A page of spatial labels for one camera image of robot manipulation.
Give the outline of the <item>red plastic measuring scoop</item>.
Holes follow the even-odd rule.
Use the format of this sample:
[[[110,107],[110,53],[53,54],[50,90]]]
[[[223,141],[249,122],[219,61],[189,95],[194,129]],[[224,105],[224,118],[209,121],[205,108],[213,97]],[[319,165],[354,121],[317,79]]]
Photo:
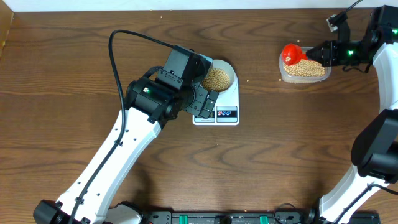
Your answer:
[[[286,65],[291,66],[298,64],[301,60],[308,60],[308,57],[298,45],[287,44],[282,51],[282,60]]]

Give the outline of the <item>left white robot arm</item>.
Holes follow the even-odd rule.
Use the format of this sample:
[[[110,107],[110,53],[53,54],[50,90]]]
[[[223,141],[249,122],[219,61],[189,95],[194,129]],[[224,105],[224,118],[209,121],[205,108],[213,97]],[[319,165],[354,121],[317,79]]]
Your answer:
[[[126,204],[110,207],[118,188],[143,150],[180,111],[208,118],[217,92],[201,85],[213,59],[179,45],[163,67],[148,70],[129,84],[123,109],[105,142],[79,178],[56,201],[42,200],[36,223],[140,223]]]

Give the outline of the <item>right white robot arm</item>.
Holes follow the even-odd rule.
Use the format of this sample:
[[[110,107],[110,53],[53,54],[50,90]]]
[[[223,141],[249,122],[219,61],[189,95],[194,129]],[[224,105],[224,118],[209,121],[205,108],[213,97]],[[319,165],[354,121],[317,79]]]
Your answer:
[[[379,87],[379,114],[358,135],[348,172],[317,207],[307,223],[349,223],[352,214],[378,190],[397,182],[397,8],[373,9],[362,40],[352,41],[345,11],[328,18],[338,38],[306,52],[323,66],[348,71],[360,64],[374,67]]]

